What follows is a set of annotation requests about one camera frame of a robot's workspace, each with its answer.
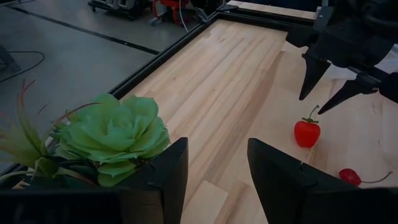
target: concrete floor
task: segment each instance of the concrete floor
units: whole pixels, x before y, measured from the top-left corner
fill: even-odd
[[[153,17],[150,11],[129,21],[101,9],[92,12],[87,2],[36,0],[14,7],[157,51],[165,49],[185,33],[173,23],[151,27],[148,24]],[[38,67],[0,83],[0,111],[15,120],[16,96],[23,79],[27,82],[36,80],[27,93],[26,108],[40,133],[66,109],[76,108],[109,91],[154,57],[154,54],[8,7],[0,7],[0,44],[8,51],[35,50],[45,54],[45,60]],[[41,58],[38,54],[28,53],[12,56],[22,69],[33,66]],[[9,75],[12,74],[0,72],[0,80]],[[47,103],[50,103],[48,107],[35,116]],[[0,163],[0,172],[8,165]]]

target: wooden board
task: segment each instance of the wooden board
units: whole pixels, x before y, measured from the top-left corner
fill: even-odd
[[[296,145],[295,123],[323,105],[340,83],[321,80],[299,101],[306,49],[286,43],[285,36],[218,20],[125,96],[155,98],[171,141],[189,139],[182,223],[266,222],[249,173],[248,138],[331,174],[353,166],[370,180],[397,168],[391,156],[396,155],[398,107],[377,95],[353,98],[317,117],[319,144],[312,150]],[[396,178],[393,174],[380,184],[396,184]]]
[[[285,15],[285,16],[300,17],[300,18],[304,18],[304,19],[315,20],[317,18],[315,12],[309,12],[309,11],[301,11],[301,10],[296,10],[296,9],[288,9],[288,8],[275,7],[275,6],[266,6],[266,5],[262,5],[262,4],[255,4],[255,3],[241,2],[241,1],[230,1],[230,2],[228,2],[228,4],[231,6],[238,6],[241,9],[251,9],[251,10],[261,11],[261,12],[270,12],[270,13],[281,14],[281,15]]]

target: black metal frame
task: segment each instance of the black metal frame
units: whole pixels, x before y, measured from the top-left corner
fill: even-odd
[[[124,95],[129,93],[135,86],[140,84],[145,78],[151,73],[157,70],[163,65],[168,59],[173,57],[179,50],[184,48],[191,42],[195,37],[201,34],[209,26],[211,26],[218,19],[241,22],[244,24],[277,29],[282,31],[289,31],[297,26],[312,26],[314,21],[310,19],[303,19],[299,17],[285,16],[279,14],[273,14],[268,12],[253,11],[249,9],[240,9],[238,7],[220,7],[216,12],[209,16],[206,22],[201,22],[196,25],[189,33],[183,36],[176,43],[167,47],[160,54],[155,56],[151,61],[147,62],[139,70],[134,72],[128,78],[123,80],[115,88],[109,91],[110,94],[114,95],[117,99],[121,99]],[[10,166],[3,174],[10,172],[26,170],[26,167],[14,164]],[[14,186],[18,183],[18,179],[8,178],[3,183],[0,183],[0,189],[6,189]]]

